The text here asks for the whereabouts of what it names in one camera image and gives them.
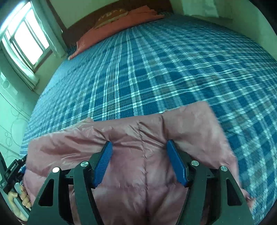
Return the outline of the person's left hand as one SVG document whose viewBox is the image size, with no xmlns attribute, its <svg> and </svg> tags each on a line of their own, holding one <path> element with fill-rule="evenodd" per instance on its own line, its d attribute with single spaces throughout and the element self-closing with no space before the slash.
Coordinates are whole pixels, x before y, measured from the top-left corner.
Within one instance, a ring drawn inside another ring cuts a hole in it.
<svg viewBox="0 0 277 225">
<path fill-rule="evenodd" d="M 27 209 L 30 212 L 32 204 L 30 197 L 23 185 L 20 185 L 20 190 L 20 195 L 17 192 L 10 191 L 7 194 L 7 198 L 14 215 L 22 224 L 26 224 L 28 217 L 26 216 L 26 213 L 23 211 L 23 209 Z"/>
</svg>

